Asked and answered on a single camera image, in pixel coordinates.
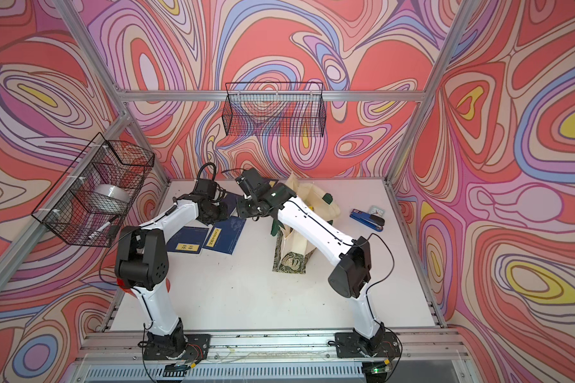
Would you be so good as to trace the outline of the blue book vertical yellow label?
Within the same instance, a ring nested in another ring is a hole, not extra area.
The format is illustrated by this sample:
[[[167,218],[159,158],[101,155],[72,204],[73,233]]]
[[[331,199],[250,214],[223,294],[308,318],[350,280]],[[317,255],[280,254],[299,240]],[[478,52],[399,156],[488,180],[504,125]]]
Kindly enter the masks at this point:
[[[245,219],[237,216],[230,216],[227,220],[216,223],[204,242],[203,248],[232,255],[245,223]]]

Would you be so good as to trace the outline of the cream canvas bag green handles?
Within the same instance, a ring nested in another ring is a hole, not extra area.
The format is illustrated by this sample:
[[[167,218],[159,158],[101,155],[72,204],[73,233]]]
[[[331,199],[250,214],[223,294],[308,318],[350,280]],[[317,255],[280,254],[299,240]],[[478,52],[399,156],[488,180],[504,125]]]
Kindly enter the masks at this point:
[[[304,274],[315,250],[332,266],[340,261],[340,241],[334,239],[332,224],[340,208],[329,192],[314,183],[302,182],[292,173],[284,182],[296,193],[273,221],[276,249],[272,270],[285,274]]]

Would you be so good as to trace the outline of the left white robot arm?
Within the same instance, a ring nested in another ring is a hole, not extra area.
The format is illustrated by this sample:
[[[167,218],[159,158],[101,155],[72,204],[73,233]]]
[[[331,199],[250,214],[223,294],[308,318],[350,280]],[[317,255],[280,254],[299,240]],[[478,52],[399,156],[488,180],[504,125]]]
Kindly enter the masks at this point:
[[[182,320],[169,298],[167,243],[194,220],[204,224],[226,220],[225,196],[215,180],[197,180],[193,191],[175,197],[165,212],[149,222],[126,227],[118,241],[114,274],[142,306],[143,347],[152,358],[178,359],[188,347]]]

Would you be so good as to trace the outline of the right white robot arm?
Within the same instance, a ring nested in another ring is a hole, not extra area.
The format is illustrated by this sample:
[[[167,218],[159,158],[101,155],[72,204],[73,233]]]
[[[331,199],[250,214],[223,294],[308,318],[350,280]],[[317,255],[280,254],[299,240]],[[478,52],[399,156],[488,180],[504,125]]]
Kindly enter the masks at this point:
[[[367,297],[372,269],[369,240],[354,239],[334,228],[311,210],[295,191],[281,182],[271,185],[256,169],[241,172],[236,183],[244,193],[237,200],[239,217],[272,217],[301,234],[334,267],[328,283],[338,295],[352,303],[354,343],[363,354],[372,356],[383,343],[385,328],[376,320]]]

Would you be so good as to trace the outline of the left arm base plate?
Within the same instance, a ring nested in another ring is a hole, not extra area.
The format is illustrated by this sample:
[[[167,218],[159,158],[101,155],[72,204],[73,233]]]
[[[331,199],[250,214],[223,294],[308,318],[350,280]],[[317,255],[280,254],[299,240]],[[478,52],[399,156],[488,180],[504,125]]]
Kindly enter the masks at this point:
[[[210,334],[156,336],[148,332],[146,337],[145,341],[141,341],[145,362],[200,362],[209,354]]]

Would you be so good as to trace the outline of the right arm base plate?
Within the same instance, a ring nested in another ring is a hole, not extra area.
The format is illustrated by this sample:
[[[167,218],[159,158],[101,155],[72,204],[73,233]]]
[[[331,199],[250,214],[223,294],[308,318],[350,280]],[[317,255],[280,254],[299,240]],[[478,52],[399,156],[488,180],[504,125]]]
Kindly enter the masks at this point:
[[[402,354],[398,338],[390,331],[382,331],[371,339],[354,331],[338,332],[332,344],[338,358],[389,357],[392,360]]]

